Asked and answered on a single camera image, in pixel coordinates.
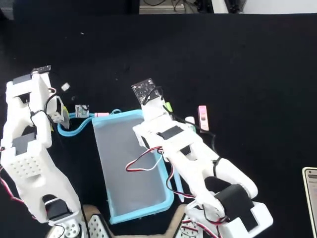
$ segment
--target black table surface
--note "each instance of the black table surface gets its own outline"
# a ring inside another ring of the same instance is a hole
[[[302,168],[317,167],[317,15],[107,16],[0,25],[0,123],[5,82],[51,64],[69,110],[139,108],[130,86],[151,77],[181,117],[207,105],[216,149],[258,186],[274,224],[259,237],[312,237]],[[206,143],[210,138],[204,137]],[[49,152],[85,204],[109,219],[91,124],[56,136]],[[117,235],[164,233],[178,206],[110,226]],[[1,237],[44,237],[47,225],[0,188]]]

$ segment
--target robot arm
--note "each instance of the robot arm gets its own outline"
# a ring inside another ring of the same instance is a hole
[[[52,145],[48,117],[65,127],[69,125],[62,101],[50,90],[49,69],[35,69],[31,75],[7,83],[8,113],[1,140],[4,147],[1,165],[15,182],[21,200],[40,223],[73,228],[71,234],[63,232],[61,237],[77,237],[80,230],[85,237],[79,198],[47,151]]]
[[[252,238],[272,224],[266,206],[251,200],[258,194],[253,181],[231,162],[220,158],[186,124],[174,121],[151,79],[132,88],[145,119],[133,128],[139,144],[146,148],[161,146],[165,160],[187,182],[195,201],[187,206],[186,213],[193,221],[203,223],[216,233],[217,227],[208,220],[228,217],[229,220],[219,226],[224,238]],[[205,178],[213,176],[232,186],[218,194],[208,191]]]

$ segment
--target circuit board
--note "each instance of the circuit board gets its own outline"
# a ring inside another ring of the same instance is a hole
[[[139,102],[141,104],[143,104],[145,97],[150,93],[151,90],[155,89],[156,86],[155,86],[153,80],[151,78],[148,78],[142,82],[133,84],[131,87],[132,87],[133,92],[135,93],[135,96],[137,96]],[[156,90],[153,93],[151,93],[151,95],[149,96],[149,100],[152,100],[152,99],[157,98],[159,96],[160,96],[160,94]]]

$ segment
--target wire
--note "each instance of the wire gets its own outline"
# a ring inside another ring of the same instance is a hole
[[[129,167],[130,167],[131,165],[133,165],[135,162],[137,162],[142,156],[148,154],[149,152],[151,152],[151,151],[153,151],[153,150],[160,150],[161,148],[162,148],[161,146],[156,146],[156,147],[153,147],[153,148],[150,148],[150,149],[146,150],[146,151],[143,152],[137,159],[135,159],[135,160],[129,162],[129,163],[125,166],[125,170],[126,170],[127,172],[146,171],[146,169],[142,169],[142,168],[139,168],[139,169],[129,169]]]
[[[192,231],[192,235],[190,236],[188,233],[185,232],[185,229],[188,229],[188,230],[191,230]],[[180,229],[181,233],[183,235],[185,235],[186,237],[196,237],[199,233],[199,230],[196,229],[196,228],[192,228],[192,227],[188,227],[188,226],[181,226],[181,229]]]
[[[0,166],[0,174],[1,174],[1,171],[3,170],[4,168],[2,166]],[[17,198],[13,195],[9,185],[6,183],[6,181],[0,176],[0,182],[1,184],[4,186],[4,189],[6,190],[7,194],[9,195],[10,199],[12,201],[16,201],[16,202],[19,202],[21,204],[24,204],[24,202],[20,199],[20,198]]]
[[[50,102],[50,100],[52,100],[53,97],[57,96],[56,95],[56,89],[55,88],[49,88],[50,90],[54,90],[53,94],[49,96],[49,98],[46,100],[45,104],[44,104],[44,112],[47,113],[48,111],[48,104]]]
[[[217,238],[217,236],[208,227],[206,227],[204,224],[202,224],[200,222],[196,222],[196,225],[199,226],[200,228],[202,228],[212,238]]]
[[[89,227],[88,227],[87,217],[86,217],[83,205],[81,203],[80,203],[80,209],[81,209],[81,213],[83,214],[83,217],[84,217],[84,222],[85,222],[85,226],[87,229],[88,238],[90,238],[90,231],[89,231]]]
[[[160,158],[158,159],[158,161],[152,166],[152,168],[150,169],[144,169],[144,168],[137,168],[137,169],[128,169],[129,172],[136,172],[136,171],[151,171],[153,169],[155,169],[155,167],[159,164],[159,162],[162,160],[163,155],[160,156]]]
[[[177,11],[176,11],[176,7],[177,7],[177,5],[180,3],[181,0],[178,0],[175,5],[173,4],[173,1],[174,1],[174,0],[171,0],[172,6],[173,6],[173,8],[174,8],[174,12],[177,12]]]
[[[170,163],[170,166],[171,166],[171,170],[170,170],[170,174],[169,174],[169,176],[167,177],[167,180],[166,180],[166,187],[169,189],[169,190],[171,190],[173,193],[175,193],[175,194],[178,194],[178,195],[183,195],[184,197],[186,197],[186,198],[191,198],[191,199],[195,199],[195,196],[194,195],[191,195],[191,194],[185,194],[185,193],[183,193],[183,192],[179,192],[179,191],[175,191],[175,190],[173,190],[172,188],[170,188],[169,186],[168,186],[168,182],[172,179],[172,177],[174,176],[174,166],[173,166],[173,164],[172,163]]]
[[[65,227],[63,227],[63,226],[61,226],[61,225],[54,225],[54,226],[56,226],[56,227],[62,227],[62,228],[64,229],[63,233],[58,237],[58,238],[61,238],[61,237],[64,235],[64,233],[65,233]]]
[[[115,114],[115,113],[120,113],[121,110],[120,109],[114,109],[112,112],[111,112],[111,115]],[[75,130],[71,130],[71,131],[67,131],[67,130],[64,130],[62,127],[61,127],[61,124],[58,123],[57,124],[57,131],[59,132],[59,134],[61,134],[62,136],[65,136],[65,137],[72,137],[72,136],[76,136],[78,135],[84,128],[85,126],[95,117],[95,114],[94,113],[89,113],[89,117],[86,118],[81,124],[80,126],[75,129]],[[73,119],[73,118],[76,118],[76,114],[75,113],[70,113],[69,114],[69,119]]]
[[[161,2],[156,3],[156,4],[150,4],[150,3],[148,3],[146,0],[143,0],[143,2],[144,2],[146,5],[149,5],[149,6],[158,6],[158,5],[161,5],[162,3],[166,2],[166,0],[162,0]]]
[[[198,232],[198,230],[196,228],[192,228],[192,227],[188,227],[188,226],[182,226],[181,228],[185,228],[185,229],[189,229],[191,231]]]
[[[143,105],[145,105],[146,103],[148,103],[149,102],[149,97],[150,97],[150,95],[154,92],[154,91],[156,91],[156,90],[160,90],[160,99],[161,100],[163,100],[163,89],[162,89],[162,87],[160,87],[160,86],[157,86],[157,87],[155,87],[155,88],[152,88],[150,91],[149,91],[149,93],[145,96],[145,98],[144,98],[144,101],[143,101]]]
[[[205,206],[204,205],[202,205],[202,207],[203,207],[203,211],[204,211],[204,217],[205,217],[205,219],[209,222],[209,223],[211,223],[211,224],[213,224],[213,225],[215,225],[215,226],[219,226],[219,225],[221,225],[222,223],[224,223],[225,221],[226,221],[226,219],[227,219],[227,217],[223,217],[223,218],[220,218],[218,221],[212,221],[212,220],[210,220],[210,219],[208,219],[207,218],[207,216],[206,216],[206,210],[205,210]]]
[[[168,114],[172,115],[172,116],[173,116],[175,119],[177,119],[178,121],[180,121],[180,122],[182,122],[182,123],[187,123],[187,124],[193,125],[197,130],[203,131],[204,133],[206,133],[206,134],[212,136],[212,139],[211,139],[211,149],[212,149],[216,154],[218,154],[217,151],[216,151],[216,149],[215,149],[215,147],[214,147],[215,139],[216,139],[216,135],[215,135],[215,134],[213,134],[212,132],[210,132],[210,131],[208,131],[208,130],[201,129],[201,127],[198,126],[198,125],[196,125],[195,123],[192,123],[192,122],[190,122],[190,121],[186,121],[186,120],[184,120],[183,118],[177,116],[175,113],[170,112],[170,111],[167,109],[167,107],[166,107],[165,105],[163,105],[163,108],[165,109],[165,111],[168,112]]]
[[[182,221],[182,224],[188,224],[188,223],[195,223],[197,226],[202,228],[209,236],[211,236],[212,238],[217,238],[217,236],[208,227],[206,227],[204,224],[202,224],[200,222],[193,222],[190,219]]]
[[[211,136],[215,136],[215,134],[213,134],[212,132],[208,131],[208,130],[204,130],[204,129],[201,129],[200,126],[196,125],[195,123],[192,123],[190,121],[186,121],[184,119],[182,119],[181,117],[177,116],[175,113],[173,112],[170,112],[167,107],[165,105],[163,105],[163,108],[165,109],[165,111],[168,112],[168,114],[172,115],[173,117],[175,117],[178,121],[182,122],[182,123],[188,123],[190,125],[193,125],[197,130],[200,130],[200,131],[203,131],[204,133],[206,134],[209,134]]]
[[[221,238],[221,234],[220,234],[219,226],[216,226],[216,229],[217,229],[217,233],[218,233],[218,238]]]

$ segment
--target clear plastic tray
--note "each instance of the clear plastic tray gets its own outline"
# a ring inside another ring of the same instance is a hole
[[[167,189],[163,160],[152,171],[127,172],[125,166],[145,151],[132,127],[143,121],[134,110],[92,120],[110,209],[110,223],[116,224],[167,210],[174,194]],[[132,168],[151,168],[157,153],[143,156]]]

